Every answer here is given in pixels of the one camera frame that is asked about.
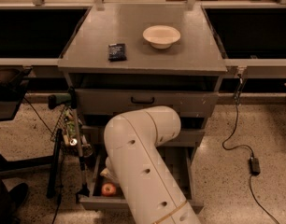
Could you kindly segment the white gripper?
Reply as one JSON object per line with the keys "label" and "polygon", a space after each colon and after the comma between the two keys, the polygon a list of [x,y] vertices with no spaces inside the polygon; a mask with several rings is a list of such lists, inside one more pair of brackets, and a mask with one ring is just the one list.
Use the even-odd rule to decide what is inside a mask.
{"label": "white gripper", "polygon": [[116,184],[119,183],[119,179],[114,172],[113,166],[112,166],[109,158],[106,158],[106,168],[102,170],[100,175],[102,177],[112,181],[113,183],[116,183]]}

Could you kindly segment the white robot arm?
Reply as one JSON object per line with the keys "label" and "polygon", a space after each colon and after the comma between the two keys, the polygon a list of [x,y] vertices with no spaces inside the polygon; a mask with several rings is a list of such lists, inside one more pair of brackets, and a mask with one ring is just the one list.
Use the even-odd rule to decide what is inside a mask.
{"label": "white robot arm", "polygon": [[136,224],[201,224],[157,150],[180,127],[178,113],[168,106],[125,112],[106,125],[111,170]]}

